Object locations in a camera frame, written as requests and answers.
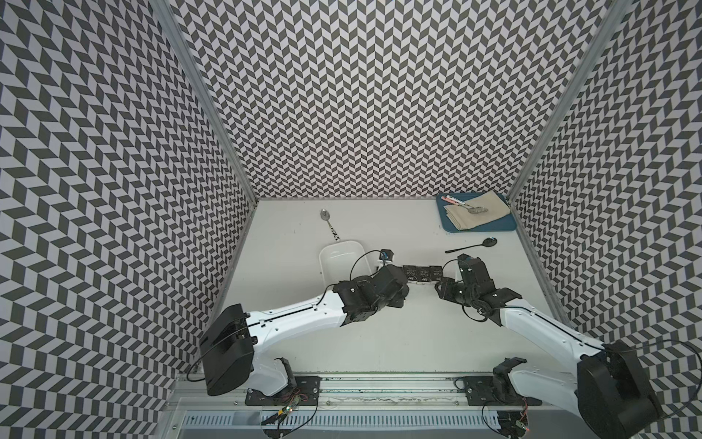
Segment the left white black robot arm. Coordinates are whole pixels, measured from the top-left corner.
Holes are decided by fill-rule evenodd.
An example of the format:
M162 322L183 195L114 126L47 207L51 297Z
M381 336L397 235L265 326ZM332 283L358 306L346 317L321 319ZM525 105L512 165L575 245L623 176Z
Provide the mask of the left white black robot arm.
M231 305L199 340L207 394L246 387L274 396L293 387L288 360L267 354L274 345L366 321L386 307L401 308L408 294L406 274L390 264L376 274L329 285L321 296L288 307L246 312L240 304Z

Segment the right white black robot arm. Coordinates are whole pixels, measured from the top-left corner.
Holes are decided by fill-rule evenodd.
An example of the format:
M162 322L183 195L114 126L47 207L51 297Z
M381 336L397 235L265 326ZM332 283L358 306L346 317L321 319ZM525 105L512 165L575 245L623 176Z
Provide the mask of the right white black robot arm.
M488 402L546 402L581 418L600 438L631 438L664 417L636 350L587 337L542 313L521 294L498 288L486 264L462 254L458 279L441 277L440 299L475 309L480 322L509 329L557 360L562 371L535 368L519 357L494 367Z

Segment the black pocket tissue pack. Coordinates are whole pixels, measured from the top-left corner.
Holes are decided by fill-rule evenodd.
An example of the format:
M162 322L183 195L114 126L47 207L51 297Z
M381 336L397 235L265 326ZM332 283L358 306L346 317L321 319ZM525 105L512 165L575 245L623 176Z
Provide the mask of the black pocket tissue pack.
M444 278L444 269L440 265L430 266L429 273L431 282L440 282Z
M418 280L417 274L418 267L416 265L403 265L402 271L404 272L407 280L409 282L416 282Z
M416 278L420 283L429 283L431 281L431 267L418 266L416 268Z

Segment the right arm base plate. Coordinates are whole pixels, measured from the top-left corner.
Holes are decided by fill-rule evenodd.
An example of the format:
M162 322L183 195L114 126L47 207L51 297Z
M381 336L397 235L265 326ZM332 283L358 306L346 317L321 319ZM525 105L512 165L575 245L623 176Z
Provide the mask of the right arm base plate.
M453 381L454 387L463 393L471 407L486 405L502 406L541 406L543 402L536 398L517 395L514 389L496 380L493 376L472 375L459 377Z

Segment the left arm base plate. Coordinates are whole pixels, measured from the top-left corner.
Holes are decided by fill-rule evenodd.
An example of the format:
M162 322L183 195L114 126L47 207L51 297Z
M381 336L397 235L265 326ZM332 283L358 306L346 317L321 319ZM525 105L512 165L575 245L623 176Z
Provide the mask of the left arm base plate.
M320 395L320 376L298 376L295 384L289 385L274 396L265 396L260 391L248 389L245 405L261 407L282 407L298 399L301 406L316 406Z

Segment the white plastic storage box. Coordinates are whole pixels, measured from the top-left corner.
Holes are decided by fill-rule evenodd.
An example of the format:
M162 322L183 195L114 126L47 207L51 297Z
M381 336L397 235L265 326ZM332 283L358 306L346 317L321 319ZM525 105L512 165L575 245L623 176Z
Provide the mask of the white plastic storage box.
M370 275L366 249L358 241L338 241L324 247L318 257L323 286L335 285L360 275Z

